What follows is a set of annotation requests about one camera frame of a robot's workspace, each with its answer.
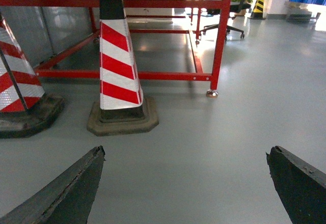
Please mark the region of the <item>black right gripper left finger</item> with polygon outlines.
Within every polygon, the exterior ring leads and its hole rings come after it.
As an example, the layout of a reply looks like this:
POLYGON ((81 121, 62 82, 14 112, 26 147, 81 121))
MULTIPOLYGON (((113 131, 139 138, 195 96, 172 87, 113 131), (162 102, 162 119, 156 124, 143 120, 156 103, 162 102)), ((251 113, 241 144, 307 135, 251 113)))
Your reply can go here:
POLYGON ((1 223, 87 223, 105 161, 94 147, 25 202, 1 217, 1 223))

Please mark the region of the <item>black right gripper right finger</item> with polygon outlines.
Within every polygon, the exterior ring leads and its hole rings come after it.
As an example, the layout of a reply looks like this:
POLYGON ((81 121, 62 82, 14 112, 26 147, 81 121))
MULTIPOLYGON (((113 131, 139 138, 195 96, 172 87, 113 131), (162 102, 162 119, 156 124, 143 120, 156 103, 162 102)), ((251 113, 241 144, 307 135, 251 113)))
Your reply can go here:
POLYGON ((280 146, 266 161, 291 222, 325 223, 325 173, 280 146))

